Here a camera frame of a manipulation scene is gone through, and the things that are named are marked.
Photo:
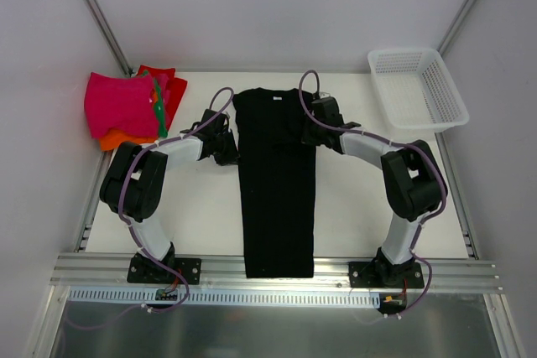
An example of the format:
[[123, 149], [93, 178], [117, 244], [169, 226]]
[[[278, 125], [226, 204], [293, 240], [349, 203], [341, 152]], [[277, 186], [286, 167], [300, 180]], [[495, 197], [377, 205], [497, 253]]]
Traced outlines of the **black t shirt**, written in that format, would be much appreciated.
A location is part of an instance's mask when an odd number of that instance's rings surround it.
[[263, 88], [233, 98], [248, 278], [314, 274], [316, 149], [302, 142], [303, 108], [312, 99]]

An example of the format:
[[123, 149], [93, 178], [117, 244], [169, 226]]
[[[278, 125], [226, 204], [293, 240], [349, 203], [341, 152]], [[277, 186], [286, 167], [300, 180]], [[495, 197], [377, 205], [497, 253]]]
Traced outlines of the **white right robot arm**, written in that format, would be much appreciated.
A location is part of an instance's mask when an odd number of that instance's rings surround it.
[[447, 185], [427, 142], [394, 143], [367, 132], [355, 122], [345, 123], [336, 99], [315, 96], [303, 105], [307, 116], [303, 142], [325, 146], [380, 169], [393, 217], [378, 249], [377, 280], [394, 287], [404, 280], [403, 264], [415, 259], [415, 245], [424, 224], [446, 207]]

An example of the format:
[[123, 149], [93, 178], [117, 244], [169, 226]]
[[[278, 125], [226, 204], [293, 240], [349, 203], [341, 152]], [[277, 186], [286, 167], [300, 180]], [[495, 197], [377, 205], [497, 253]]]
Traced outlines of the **white plastic basket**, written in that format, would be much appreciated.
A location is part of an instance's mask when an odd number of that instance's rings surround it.
[[368, 64], [390, 139], [431, 140], [469, 122], [456, 84], [435, 49], [373, 50]]

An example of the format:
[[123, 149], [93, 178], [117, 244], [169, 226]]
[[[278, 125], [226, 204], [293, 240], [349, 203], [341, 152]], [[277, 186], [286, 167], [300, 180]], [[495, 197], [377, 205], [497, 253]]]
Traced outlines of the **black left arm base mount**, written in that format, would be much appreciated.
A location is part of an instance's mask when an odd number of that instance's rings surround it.
[[[175, 270], [185, 281], [191, 285], [198, 285], [201, 274], [200, 258], [177, 257], [175, 246], [170, 244], [168, 252], [160, 261], [169, 269]], [[127, 282], [136, 284], [171, 284], [175, 280], [181, 281], [169, 270], [162, 268], [141, 253], [136, 253], [130, 260]]]

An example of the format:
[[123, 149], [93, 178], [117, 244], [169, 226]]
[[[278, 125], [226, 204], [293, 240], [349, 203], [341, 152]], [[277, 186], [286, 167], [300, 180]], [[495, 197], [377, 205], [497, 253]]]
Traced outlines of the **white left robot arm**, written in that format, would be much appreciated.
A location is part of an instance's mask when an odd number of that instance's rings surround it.
[[165, 235], [155, 211], [159, 206], [164, 176], [185, 164], [214, 158], [221, 166], [235, 164], [238, 150], [229, 116], [206, 109], [199, 122], [162, 145], [142, 147], [122, 143], [109, 165], [99, 197], [110, 210], [126, 218], [140, 255], [148, 259], [146, 273], [158, 283], [175, 273], [172, 241]]

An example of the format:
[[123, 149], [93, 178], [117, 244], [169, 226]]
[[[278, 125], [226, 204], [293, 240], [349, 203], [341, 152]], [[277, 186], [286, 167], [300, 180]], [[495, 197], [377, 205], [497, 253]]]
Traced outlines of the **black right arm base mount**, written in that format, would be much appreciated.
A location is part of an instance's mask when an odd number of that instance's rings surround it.
[[425, 287], [421, 265], [414, 257], [401, 264], [393, 264], [381, 248], [368, 262], [349, 262], [348, 277], [352, 288], [423, 289]]

